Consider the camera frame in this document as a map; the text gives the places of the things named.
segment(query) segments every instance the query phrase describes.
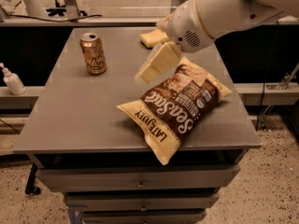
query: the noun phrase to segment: cable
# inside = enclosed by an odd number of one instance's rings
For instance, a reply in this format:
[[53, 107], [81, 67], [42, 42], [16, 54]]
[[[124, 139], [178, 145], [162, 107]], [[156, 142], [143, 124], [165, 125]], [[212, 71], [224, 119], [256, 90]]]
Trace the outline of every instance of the cable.
[[266, 82], [267, 75], [268, 75], [268, 69], [269, 69], [269, 65], [270, 65], [270, 58], [272, 57], [272, 53], [273, 53], [274, 46], [276, 45], [277, 40], [278, 40], [278, 32], [279, 32], [279, 29], [278, 29], [278, 28], [279, 28], [279, 22], [277, 21], [277, 32], [276, 32], [276, 35], [275, 35], [275, 38], [274, 38], [272, 47], [271, 47], [270, 52], [269, 52], [269, 56], [268, 56], [268, 60], [267, 60], [267, 66], [266, 66], [265, 69], [264, 69], [264, 76], [263, 76], [263, 92], [262, 92], [262, 97], [261, 97], [261, 102], [260, 102], [260, 111], [259, 111], [259, 114], [258, 114], [258, 116], [257, 116], [256, 125], [255, 125], [255, 130], [256, 130], [256, 131], [257, 131], [258, 128], [259, 128], [260, 113], [261, 113], [261, 111], [262, 111], [262, 109], [263, 109], [263, 98], [264, 98], [265, 82]]
[[21, 133], [20, 131], [18, 131], [17, 129], [13, 128], [10, 124], [4, 122], [3, 120], [0, 119], [1, 122], [3, 122], [4, 124], [6, 124], [9, 128], [13, 129], [15, 132], [17, 133]]
[[10, 18], [11, 17], [16, 17], [16, 18], [26, 18], [26, 19], [35, 19], [35, 20], [40, 20], [40, 21], [52, 21], [52, 22], [66, 22], [66, 21], [79, 21], [79, 20], [84, 20], [84, 19], [89, 19], [93, 17], [102, 17], [100, 14], [95, 14], [95, 15], [90, 15], [90, 16], [85, 16], [82, 18], [78, 19], [68, 19], [68, 20], [50, 20], [50, 19], [42, 19], [38, 17], [32, 17], [32, 16], [25, 16], [25, 15], [8, 15]]

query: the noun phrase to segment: brown chip bag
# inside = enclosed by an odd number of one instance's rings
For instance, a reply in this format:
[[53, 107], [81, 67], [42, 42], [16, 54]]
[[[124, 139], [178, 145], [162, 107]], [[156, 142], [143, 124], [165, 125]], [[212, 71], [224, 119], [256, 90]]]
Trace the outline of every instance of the brown chip bag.
[[118, 108], [141, 127], [146, 142], [166, 165], [196, 122], [231, 93], [207, 70], [183, 57], [173, 76]]

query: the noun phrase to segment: table top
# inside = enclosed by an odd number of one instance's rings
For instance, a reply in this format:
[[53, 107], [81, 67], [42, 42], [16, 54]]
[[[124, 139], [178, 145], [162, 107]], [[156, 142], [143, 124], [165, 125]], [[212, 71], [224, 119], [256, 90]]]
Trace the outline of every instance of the table top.
[[[150, 53], [141, 44], [139, 34], [153, 29], [74, 29], [15, 144], [14, 152], [151, 151], [141, 129], [116, 106], [139, 99], [145, 91], [174, 73], [173, 69], [150, 85], [135, 84], [135, 73]], [[100, 76], [89, 75], [83, 60], [79, 40], [87, 32], [98, 33], [103, 42], [107, 71]], [[184, 55], [208, 70], [233, 94], [204, 116], [180, 150], [259, 147], [259, 136], [216, 47], [213, 45]]]

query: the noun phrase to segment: can lid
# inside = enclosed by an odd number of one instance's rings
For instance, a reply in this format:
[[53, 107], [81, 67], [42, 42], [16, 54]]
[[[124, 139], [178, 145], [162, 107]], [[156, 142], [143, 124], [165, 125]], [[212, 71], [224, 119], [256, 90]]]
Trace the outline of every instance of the can lid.
[[96, 33], [87, 33], [87, 34], [84, 34], [82, 37], [81, 37], [81, 40], [82, 41], [94, 41], [98, 38], [98, 34]]

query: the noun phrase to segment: gold can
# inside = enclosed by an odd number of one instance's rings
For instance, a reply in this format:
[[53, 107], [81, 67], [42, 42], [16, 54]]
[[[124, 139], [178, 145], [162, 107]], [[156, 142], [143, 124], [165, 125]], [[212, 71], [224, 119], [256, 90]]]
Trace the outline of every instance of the gold can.
[[80, 39], [86, 68], [91, 75], [100, 75], [107, 70], [102, 41], [98, 34], [87, 33]]

